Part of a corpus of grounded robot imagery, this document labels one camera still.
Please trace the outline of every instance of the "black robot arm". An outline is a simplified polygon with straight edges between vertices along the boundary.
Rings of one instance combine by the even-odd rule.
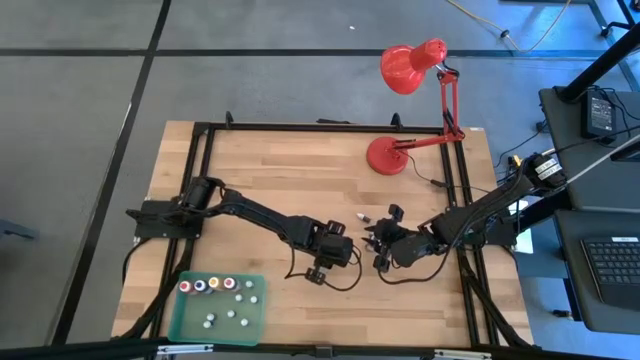
[[[417,231],[398,225],[401,217],[381,219],[373,231],[374,238],[367,242],[378,253],[374,267],[388,270],[389,257],[401,267],[410,267],[427,255],[441,255],[454,248],[470,234],[484,231],[487,219],[498,211],[527,195],[547,196],[561,189],[566,176],[555,159],[534,154],[525,159],[517,172],[503,185],[489,192],[478,201],[462,208],[447,209],[418,226]],[[401,213],[392,205],[390,213]]]
[[[219,204],[208,206],[215,190],[221,195]],[[333,265],[345,267],[353,251],[353,240],[344,236],[345,226],[336,221],[322,223],[304,215],[286,216],[262,204],[248,199],[238,191],[227,189],[226,184],[216,178],[195,177],[181,198],[174,199],[172,211],[161,214],[127,210],[138,224],[149,222],[169,226],[188,226],[203,218],[218,215],[233,215],[274,232],[292,249],[302,251],[315,258],[314,269],[309,269],[305,278],[316,284],[324,282],[322,268]]]

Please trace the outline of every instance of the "lamp arm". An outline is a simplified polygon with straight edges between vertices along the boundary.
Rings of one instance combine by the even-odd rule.
[[[444,69],[436,66],[438,69],[437,77],[440,81],[440,93],[442,98],[442,129],[443,134],[422,140],[398,140],[393,146],[395,150],[408,150],[417,147],[444,144],[451,141],[463,140],[464,132],[458,126],[458,76],[457,70],[444,65]],[[447,104],[447,85],[451,84],[451,93],[453,98],[453,115],[449,111]]]

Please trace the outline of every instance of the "wooden tabletop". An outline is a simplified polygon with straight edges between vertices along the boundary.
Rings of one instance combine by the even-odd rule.
[[[149,187],[152,199],[168,200],[178,194],[193,124],[167,122]],[[471,185],[491,190],[495,177],[484,130],[467,128],[465,132],[463,145]],[[196,242],[192,270],[264,275],[268,295],[261,343],[470,345],[455,256],[450,256],[442,272],[429,282],[390,286],[380,281],[372,266],[375,254],[364,250],[360,238],[367,232],[356,213],[365,213],[375,221],[388,217],[389,204],[395,203],[405,211],[402,225],[415,228],[447,207],[446,192],[419,178],[411,162],[394,176],[382,176],[369,168],[364,154],[368,144],[380,135],[216,131],[209,176],[223,179],[245,197],[283,214],[339,221],[347,227],[345,235],[353,238],[363,253],[363,277],[358,286],[349,292],[336,292],[303,278],[284,280],[291,252],[275,234],[232,216],[205,221],[202,237]],[[449,152],[456,184],[460,184],[453,146]],[[443,180],[438,146],[413,149],[411,155],[422,176]],[[473,191],[474,199],[482,195]],[[462,194],[457,196],[462,203]],[[212,204],[216,201],[219,198],[212,199]],[[167,243],[166,239],[152,239],[131,258],[113,335],[128,330],[156,295]],[[487,246],[484,253],[493,300],[520,336],[531,341],[513,259],[499,247]],[[411,268],[391,269],[386,276],[426,277],[441,260],[440,256],[425,257]],[[310,256],[297,252],[296,272],[304,272],[312,262]],[[357,266],[334,267],[327,280],[344,287],[355,280],[357,273]],[[174,299],[175,294],[167,302],[161,335],[167,333]],[[486,342],[477,299],[476,313],[481,339]]]

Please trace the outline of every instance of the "green tray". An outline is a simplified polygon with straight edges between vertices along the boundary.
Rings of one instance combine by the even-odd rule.
[[[267,294],[267,283],[260,275],[221,274],[185,271],[180,274],[180,281],[192,283],[196,280],[207,281],[217,276],[222,282],[232,277],[240,284],[240,290],[215,291],[213,294],[189,295],[181,291],[176,294],[169,340],[175,342],[214,343],[255,346],[258,345],[264,329],[264,309]],[[244,286],[247,280],[253,282],[252,288]],[[235,299],[236,294],[244,297],[241,302]],[[258,297],[258,303],[252,304],[251,296]],[[227,312],[233,310],[235,317],[229,318]],[[213,313],[216,319],[213,326],[206,329],[202,324],[206,316]],[[249,320],[248,326],[240,325],[242,319]]]

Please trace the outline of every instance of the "red cap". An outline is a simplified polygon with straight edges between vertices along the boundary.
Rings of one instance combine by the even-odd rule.
[[[178,288],[180,288],[180,291],[182,292],[189,292],[191,291],[191,283],[188,281],[182,281],[180,282]]]
[[[236,287],[236,281],[233,278],[224,279],[224,287],[227,289],[233,289]]]
[[[391,90],[408,95],[420,87],[427,70],[446,56],[447,45],[440,39],[431,39],[417,48],[397,45],[382,54],[380,71]]]

